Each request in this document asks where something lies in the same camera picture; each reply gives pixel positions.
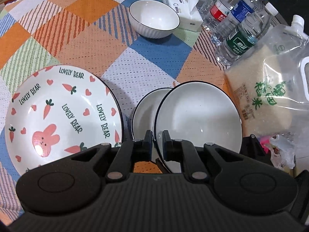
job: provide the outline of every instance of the white bowl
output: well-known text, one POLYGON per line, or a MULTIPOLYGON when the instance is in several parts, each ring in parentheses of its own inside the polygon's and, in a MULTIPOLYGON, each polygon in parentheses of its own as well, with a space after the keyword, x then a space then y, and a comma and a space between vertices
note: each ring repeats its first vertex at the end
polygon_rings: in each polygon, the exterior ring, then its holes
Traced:
POLYGON ((180 25, 176 11, 155 0, 138 0, 132 3, 129 20, 133 28, 147 38, 166 37, 180 25))
MULTIPOLYGON (((164 130, 172 139, 185 139, 198 147, 212 142, 239 153, 242 143, 241 120, 234 103, 221 89, 202 81, 180 84, 163 98, 154 120, 161 158, 164 130)), ((165 164, 173 173, 181 172, 178 162, 165 164)))
MULTIPOLYGON (((132 136, 136 139, 144 139, 146 130, 153 130, 154 119, 157 113, 158 107, 164 98, 164 96, 172 88, 159 88, 149 92, 138 103, 132 116, 132 136)), ((159 158, 159 155, 152 145, 151 161, 159 158)))

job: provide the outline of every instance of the pink bunny illustration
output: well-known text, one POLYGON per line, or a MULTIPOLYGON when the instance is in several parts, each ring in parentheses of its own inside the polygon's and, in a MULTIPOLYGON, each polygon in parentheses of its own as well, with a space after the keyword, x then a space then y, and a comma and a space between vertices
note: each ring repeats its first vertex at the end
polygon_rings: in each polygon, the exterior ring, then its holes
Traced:
POLYGON ((58 134, 52 135, 56 131, 56 125, 50 124, 43 132, 36 131, 32 136, 32 145, 38 155, 47 157, 50 154, 51 146, 59 142, 58 134))

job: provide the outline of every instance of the blue bottle label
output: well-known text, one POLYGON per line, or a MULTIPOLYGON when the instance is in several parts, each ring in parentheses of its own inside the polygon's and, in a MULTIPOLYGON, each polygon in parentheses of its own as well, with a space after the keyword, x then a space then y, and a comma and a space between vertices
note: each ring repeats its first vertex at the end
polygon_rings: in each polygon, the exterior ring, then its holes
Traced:
POLYGON ((243 0, 240 0, 235 8, 232 9, 232 15, 239 21, 242 22, 247 15, 253 13, 254 10, 250 8, 243 0))

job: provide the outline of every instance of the table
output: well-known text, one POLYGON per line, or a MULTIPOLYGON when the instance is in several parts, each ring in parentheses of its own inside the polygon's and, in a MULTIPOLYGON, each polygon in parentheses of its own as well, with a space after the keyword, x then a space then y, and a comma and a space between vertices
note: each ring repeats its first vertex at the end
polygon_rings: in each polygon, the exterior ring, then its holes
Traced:
MULTIPOLYGON (((126 139, 134 108, 156 88, 202 80, 229 93, 207 32, 177 29, 164 39, 143 38, 128 20, 134 1, 17 0, 0 13, 0 219, 6 224, 22 208, 14 188, 20 175, 5 145, 5 116, 12 94, 35 71, 62 63, 100 77, 120 104, 126 139)), ((153 165, 136 170, 153 172, 153 165)))

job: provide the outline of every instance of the ribbed white bowl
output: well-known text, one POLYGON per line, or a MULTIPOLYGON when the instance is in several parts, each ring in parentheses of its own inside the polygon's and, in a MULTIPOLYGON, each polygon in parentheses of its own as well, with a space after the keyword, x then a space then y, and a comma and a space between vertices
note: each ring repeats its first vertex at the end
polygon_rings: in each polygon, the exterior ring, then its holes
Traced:
POLYGON ((132 27, 147 38, 163 38, 173 33, 180 25, 176 11, 155 0, 138 0, 129 8, 132 27))

